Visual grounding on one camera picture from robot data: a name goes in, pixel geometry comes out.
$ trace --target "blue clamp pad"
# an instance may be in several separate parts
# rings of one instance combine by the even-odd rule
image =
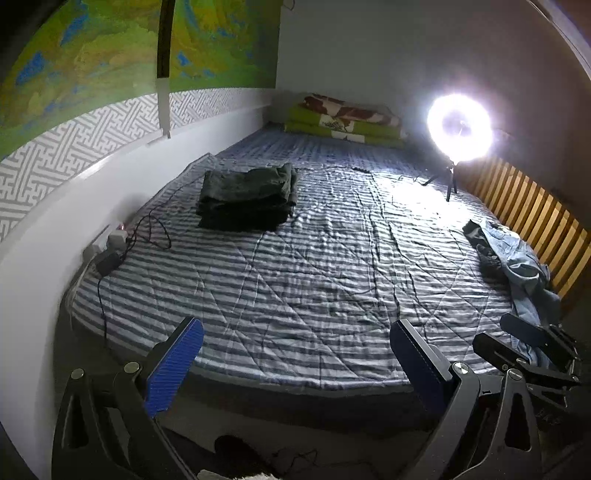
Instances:
[[[443,415],[453,378],[449,362],[443,362],[406,320],[392,324],[390,348],[423,405],[432,413]]]
[[[159,411],[168,410],[201,350],[203,335],[201,321],[192,318],[172,345],[167,345],[167,351],[146,381],[144,407],[151,418]]]

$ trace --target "folded dark green cloth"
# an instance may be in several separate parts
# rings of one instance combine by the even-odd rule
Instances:
[[[197,204],[200,226],[218,230],[274,230],[297,203],[297,172],[282,167],[246,173],[208,171]]]

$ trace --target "white wall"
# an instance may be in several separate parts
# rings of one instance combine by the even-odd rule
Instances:
[[[437,96],[466,93],[511,134],[506,160],[591,227],[589,79],[526,0],[298,0],[277,89],[386,104],[419,138]]]
[[[56,416],[51,366],[57,312],[84,247],[188,163],[262,125],[262,108],[245,109],[175,129],[170,140],[152,145],[144,137],[62,185],[0,244],[0,420],[42,480],[50,477]]]

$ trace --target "ring light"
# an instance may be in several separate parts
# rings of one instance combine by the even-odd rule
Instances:
[[[451,134],[445,129],[445,121],[452,115],[463,118],[458,134]],[[465,95],[448,95],[435,100],[427,117],[427,126],[437,148],[454,165],[483,157],[492,144],[488,113],[481,104]],[[468,135],[462,134],[464,127],[467,127]]]

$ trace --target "gray and white maze pattern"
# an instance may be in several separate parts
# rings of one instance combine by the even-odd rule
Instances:
[[[0,241],[56,187],[159,129],[156,94],[84,113],[37,136],[0,162]]]
[[[265,88],[211,88],[171,93],[171,127],[182,127],[242,108],[270,105],[273,91]]]

